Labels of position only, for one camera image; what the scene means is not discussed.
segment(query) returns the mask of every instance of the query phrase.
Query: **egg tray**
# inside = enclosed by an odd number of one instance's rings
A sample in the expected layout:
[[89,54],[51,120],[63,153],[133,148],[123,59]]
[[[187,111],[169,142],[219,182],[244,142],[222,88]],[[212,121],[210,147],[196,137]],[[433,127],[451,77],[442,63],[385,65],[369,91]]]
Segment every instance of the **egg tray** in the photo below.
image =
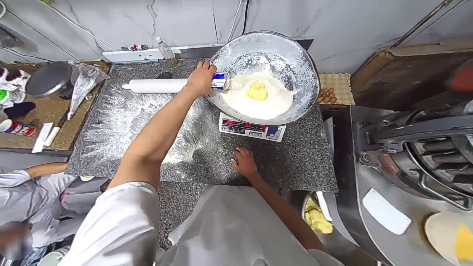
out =
[[320,77],[320,90],[333,88],[337,101],[335,103],[320,104],[338,104],[355,105],[353,94],[350,87],[350,74],[348,73],[322,73]]

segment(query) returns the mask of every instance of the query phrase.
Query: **butter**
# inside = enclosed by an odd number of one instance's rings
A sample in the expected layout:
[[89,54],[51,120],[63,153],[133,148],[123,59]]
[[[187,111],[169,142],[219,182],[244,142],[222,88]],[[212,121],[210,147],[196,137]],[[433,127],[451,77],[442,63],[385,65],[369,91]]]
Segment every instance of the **butter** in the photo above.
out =
[[268,92],[266,91],[266,86],[259,80],[253,81],[245,93],[245,96],[252,100],[264,101],[268,98]]
[[456,232],[455,256],[464,262],[473,259],[473,233],[465,224],[460,225]]

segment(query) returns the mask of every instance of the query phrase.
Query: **marble wall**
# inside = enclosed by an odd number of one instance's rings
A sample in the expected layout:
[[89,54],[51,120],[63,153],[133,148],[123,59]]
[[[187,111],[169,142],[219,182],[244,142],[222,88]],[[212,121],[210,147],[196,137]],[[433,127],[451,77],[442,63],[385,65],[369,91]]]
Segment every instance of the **marble wall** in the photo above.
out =
[[473,1],[457,0],[445,15],[433,19],[404,45],[473,39]]
[[[101,41],[68,23],[39,0],[2,0],[0,24],[24,35],[33,50],[0,50],[0,60],[37,62],[94,60],[121,46],[156,47],[225,43],[239,0],[54,0],[62,14]],[[321,72],[355,71],[378,48],[396,42],[441,0],[250,0],[246,32],[273,30],[314,39],[310,48]],[[233,37],[242,33],[244,5]]]

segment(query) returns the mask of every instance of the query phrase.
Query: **hand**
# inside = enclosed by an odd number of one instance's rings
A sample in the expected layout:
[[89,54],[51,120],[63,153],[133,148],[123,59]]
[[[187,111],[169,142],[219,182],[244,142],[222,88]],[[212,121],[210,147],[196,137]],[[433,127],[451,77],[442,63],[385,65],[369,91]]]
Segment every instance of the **hand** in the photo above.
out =
[[197,68],[187,79],[187,84],[184,86],[183,90],[191,91],[197,96],[213,93],[213,89],[210,85],[215,71],[217,71],[217,67],[214,65],[211,66],[209,61],[200,61],[197,64]]
[[240,175],[248,179],[258,177],[260,175],[256,169],[253,153],[249,149],[245,147],[237,147],[233,154],[235,155],[238,162],[235,161],[235,159],[232,159],[232,166]]

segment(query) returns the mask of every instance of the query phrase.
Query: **small bottle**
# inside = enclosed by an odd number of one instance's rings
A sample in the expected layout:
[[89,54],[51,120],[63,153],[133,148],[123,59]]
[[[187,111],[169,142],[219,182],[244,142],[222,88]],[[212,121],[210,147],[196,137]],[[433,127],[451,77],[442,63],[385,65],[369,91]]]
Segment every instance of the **small bottle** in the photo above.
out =
[[176,66],[177,65],[177,59],[174,56],[173,50],[167,45],[167,43],[163,42],[161,37],[156,37],[156,40],[158,41],[158,49],[159,51],[163,54],[164,58],[166,59],[166,63],[169,66]]

